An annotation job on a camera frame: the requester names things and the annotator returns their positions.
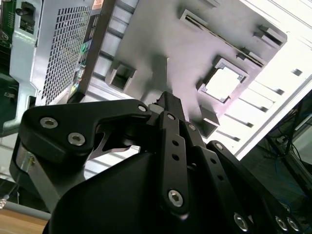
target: ventilation grille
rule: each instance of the ventilation grille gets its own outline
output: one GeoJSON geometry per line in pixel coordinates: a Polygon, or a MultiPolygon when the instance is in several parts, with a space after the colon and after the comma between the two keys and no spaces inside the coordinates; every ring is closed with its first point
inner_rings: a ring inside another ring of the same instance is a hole
{"type": "Polygon", "coordinates": [[[73,82],[90,12],[91,7],[63,8],[58,11],[42,93],[47,105],[73,82]]]}

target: wooden table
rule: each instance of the wooden table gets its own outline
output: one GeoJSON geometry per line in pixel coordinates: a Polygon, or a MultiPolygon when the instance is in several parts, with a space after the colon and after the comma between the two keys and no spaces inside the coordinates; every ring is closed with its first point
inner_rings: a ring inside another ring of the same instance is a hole
{"type": "Polygon", "coordinates": [[[0,210],[0,234],[42,234],[47,221],[0,210]]]}

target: perforated metal panel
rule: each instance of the perforated metal panel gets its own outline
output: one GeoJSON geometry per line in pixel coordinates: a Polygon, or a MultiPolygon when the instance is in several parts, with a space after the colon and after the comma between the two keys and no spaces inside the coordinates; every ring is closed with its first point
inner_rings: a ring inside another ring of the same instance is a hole
{"type": "Polygon", "coordinates": [[[42,99],[52,102],[73,82],[91,7],[59,9],[42,99]]]}

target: circuit board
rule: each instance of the circuit board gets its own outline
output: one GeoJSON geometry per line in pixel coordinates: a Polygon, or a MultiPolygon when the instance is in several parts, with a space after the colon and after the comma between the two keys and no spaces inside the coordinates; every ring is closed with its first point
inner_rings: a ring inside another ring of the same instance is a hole
{"type": "Polygon", "coordinates": [[[16,0],[0,0],[0,72],[8,75],[12,36],[14,32],[16,0]]]}
{"type": "Polygon", "coordinates": [[[16,9],[16,0],[1,1],[0,30],[2,35],[0,38],[0,45],[8,49],[10,49],[12,45],[15,9],[16,9]]]}

